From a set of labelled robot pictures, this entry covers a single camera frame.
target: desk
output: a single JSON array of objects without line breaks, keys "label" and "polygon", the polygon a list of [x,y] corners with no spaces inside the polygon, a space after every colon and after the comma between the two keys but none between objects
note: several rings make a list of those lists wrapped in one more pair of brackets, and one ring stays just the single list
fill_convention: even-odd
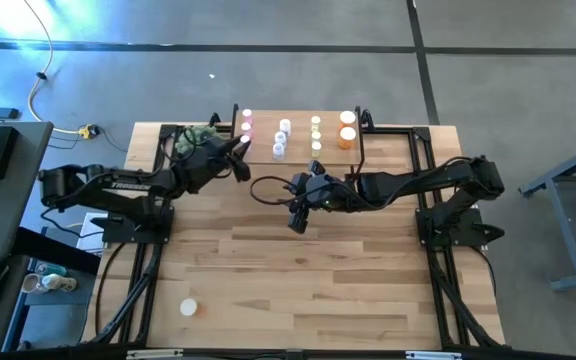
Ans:
[{"label": "desk", "polygon": [[[135,124],[126,167],[152,168],[160,126]],[[455,127],[435,126],[430,132],[438,164],[461,154]],[[364,171],[412,170],[405,138],[366,135],[364,142]],[[305,169],[306,164],[251,165],[253,179],[271,173],[290,178]],[[349,170],[327,169],[334,175]],[[400,198],[379,212],[311,212],[306,233],[298,235],[286,227],[285,207],[255,202],[249,187],[250,182],[237,184],[229,177],[174,202],[149,347],[440,348],[428,263],[414,223],[416,197]],[[259,186],[259,195],[286,197],[281,184]],[[135,249],[127,244],[110,267],[102,326],[126,296]],[[98,276],[111,252],[105,251]],[[462,298],[489,334],[503,342],[487,265],[471,249],[455,248],[454,256]],[[94,336],[96,289],[84,340]],[[179,313],[186,297],[201,306],[191,318]],[[141,309],[138,303],[133,335]],[[456,339],[454,315],[450,306],[446,309]]]}]

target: gray floor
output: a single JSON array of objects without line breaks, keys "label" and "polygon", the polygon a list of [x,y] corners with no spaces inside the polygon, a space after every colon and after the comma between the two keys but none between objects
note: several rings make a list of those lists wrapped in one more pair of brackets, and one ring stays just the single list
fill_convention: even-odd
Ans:
[{"label": "gray floor", "polygon": [[[57,40],[412,45],[404,0],[32,3]],[[16,24],[0,10],[0,39],[43,40],[22,5],[10,9]],[[573,0],[417,0],[417,8],[427,46],[576,47]],[[0,106],[26,110],[34,73],[46,56],[0,50]],[[441,124],[458,127],[466,154],[496,161],[508,189],[494,203],[481,204],[487,222],[507,232],[491,246],[490,258],[508,344],[576,355],[576,290],[555,293],[548,284],[572,274],[550,202],[545,194],[524,200],[514,191],[576,152],[576,57],[436,55],[428,63]],[[49,75],[36,101],[45,119],[69,128],[100,124],[123,147],[135,121],[207,120],[214,111],[228,118],[233,102],[266,109],[361,105],[378,123],[428,123],[417,63],[407,54],[60,51]],[[27,111],[23,119],[32,120]],[[124,158],[95,140],[76,151],[49,149],[43,166],[112,166]],[[35,191],[24,225],[41,226],[41,208]],[[79,222],[84,212],[56,218]],[[55,320],[68,323],[70,315],[61,314]],[[40,331],[26,334],[39,344],[45,340]]]}]

